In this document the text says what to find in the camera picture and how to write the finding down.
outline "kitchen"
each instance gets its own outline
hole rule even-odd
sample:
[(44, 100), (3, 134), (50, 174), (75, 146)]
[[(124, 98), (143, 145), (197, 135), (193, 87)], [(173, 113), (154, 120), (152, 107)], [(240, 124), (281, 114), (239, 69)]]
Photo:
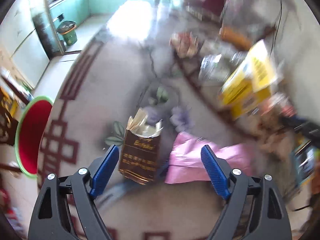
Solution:
[[(34, 90), (51, 64), (73, 63), (92, 36), (126, 1), (16, 0), (0, 25), (0, 65), (27, 90)], [(155, 0), (143, 1), (154, 5)], [(74, 22), (77, 37), (72, 44), (67, 44), (57, 32), (64, 21)], [(49, 81), (53, 83), (50, 86), (62, 83), (63, 79)]]

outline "trash can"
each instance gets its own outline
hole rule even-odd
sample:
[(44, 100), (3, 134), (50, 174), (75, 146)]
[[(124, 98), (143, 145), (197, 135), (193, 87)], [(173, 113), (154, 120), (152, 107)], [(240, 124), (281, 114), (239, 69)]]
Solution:
[(64, 21), (57, 28), (57, 32), (63, 36), (68, 46), (75, 44), (78, 40), (75, 28), (76, 22), (73, 21)]

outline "clutter pile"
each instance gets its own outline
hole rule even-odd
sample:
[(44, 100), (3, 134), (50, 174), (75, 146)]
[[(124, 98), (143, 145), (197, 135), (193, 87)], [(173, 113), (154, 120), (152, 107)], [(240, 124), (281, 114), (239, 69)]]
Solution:
[[(262, 156), (276, 163), (275, 170), (283, 171), (283, 167), (286, 167), (293, 186), (291, 190), (279, 188), (285, 201), (289, 201), (303, 183), (313, 179), (313, 185), (316, 185), (314, 170), (320, 155), (320, 145), (317, 145), (320, 127), (299, 118), (290, 102), (284, 89), (286, 80), (282, 68), (273, 54), (275, 38), (272, 35), (276, 32), (276, 24), (270, 26), (256, 13), (256, 2), (223, 0), (223, 6), (217, 8), (219, 3), (212, 5), (213, 0), (185, 0), (188, 13), (200, 21), (220, 24), (220, 33), (215, 39), (203, 39), (190, 31), (173, 33), (169, 44), (182, 62), (199, 62), (199, 83), (220, 87), (218, 95), (212, 93), (212, 97), (219, 102), (217, 111), (228, 112), (235, 126), (245, 124), (241, 129), (255, 138), (255, 145)], [(157, 91), (157, 98), (158, 94), (165, 95), (163, 90), (161, 93)], [(188, 113), (187, 107), (183, 109), (184, 113)], [(128, 122), (119, 166), (124, 176), (147, 184), (158, 179), (157, 170), (163, 171), (169, 167), (165, 177), (165, 182), (169, 184), (209, 180), (200, 157), (200, 149), (206, 144), (218, 157), (226, 159), (231, 167), (240, 168), (247, 175), (259, 176), (266, 171), (257, 169), (256, 149), (249, 144), (221, 148), (214, 142), (192, 135), (186, 129), (191, 126), (187, 114), (174, 118), (172, 124), (176, 124), (179, 134), (166, 163), (158, 163), (157, 140), (162, 126), (161, 123), (152, 128), (146, 126), (148, 115), (154, 114), (144, 110), (140, 109), (138, 117), (131, 117)], [(136, 119), (138, 121), (134, 129), (130, 128)], [(152, 116), (152, 119), (158, 122), (162, 118)], [(152, 132), (148, 135), (139, 132), (146, 129)], [(138, 149), (147, 145), (153, 147), (154, 151), (142, 149), (144, 152), (133, 154), (130, 148), (133, 146)], [(278, 173), (275, 181), (283, 179), (280, 177)]]

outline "snack package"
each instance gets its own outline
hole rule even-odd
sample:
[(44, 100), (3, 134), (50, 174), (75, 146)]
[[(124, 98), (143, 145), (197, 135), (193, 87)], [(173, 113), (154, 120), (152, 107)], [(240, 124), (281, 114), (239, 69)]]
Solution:
[(16, 231), (17, 235), (23, 239), (26, 238), (25, 230), (21, 225), (22, 217), (17, 208), (11, 206), (9, 193), (3, 187), (3, 178), (0, 174), (0, 211), (2, 211), (7, 218), (12, 228)]
[(191, 33), (174, 33), (170, 45), (177, 51), (178, 57), (193, 57), (198, 52), (198, 40)]
[(222, 104), (230, 106), (232, 117), (237, 119), (270, 98), (276, 80), (276, 69), (261, 40), (249, 50), (241, 65), (223, 84), (220, 95)]
[(259, 105), (262, 115), (274, 107), (278, 110), (279, 114), (286, 117), (292, 117), (297, 113), (289, 98), (281, 92), (275, 93), (271, 98)]
[(194, 17), (198, 18), (200, 21), (207, 22), (220, 22), (220, 17), (216, 16), (213, 12), (197, 6), (191, 6), (190, 4), (186, 6), (186, 11), (189, 12)]
[(139, 109), (130, 116), (121, 149), (119, 172), (142, 185), (153, 181), (159, 152), (161, 121), (156, 127), (146, 125), (148, 115)]

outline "tiled floor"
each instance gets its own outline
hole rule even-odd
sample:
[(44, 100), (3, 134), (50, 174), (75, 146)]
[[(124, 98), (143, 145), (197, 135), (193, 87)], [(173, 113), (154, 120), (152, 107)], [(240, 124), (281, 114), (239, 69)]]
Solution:
[[(68, 51), (84, 49), (87, 42), (109, 18), (109, 16), (95, 16), (80, 25), (76, 30), (78, 41), (70, 46)], [(71, 54), (55, 57), (50, 62), (37, 85), (34, 96), (46, 95), (54, 100), (65, 76), (79, 55), (80, 54)], [(0, 162), (9, 163), (10, 161), (15, 161), (14, 148), (7, 145), (0, 145)], [(27, 232), (33, 206), (37, 198), (36, 181), (24, 175), (16, 179), (9, 172), (2, 172), (2, 174), (4, 176), (5, 187), (11, 195), (12, 205), (20, 210), (22, 224)], [(304, 209), (299, 212), (291, 212), (291, 210), (305, 206), (309, 199), (309, 192), (309, 185), (304, 186), (300, 195), (294, 198), (288, 205), (292, 230), (300, 228), (308, 217), (309, 209)]]
[(92, 36), (105, 24), (112, 15), (91, 16), (76, 29), (78, 41), (67, 48), (67, 52), (83, 50)]

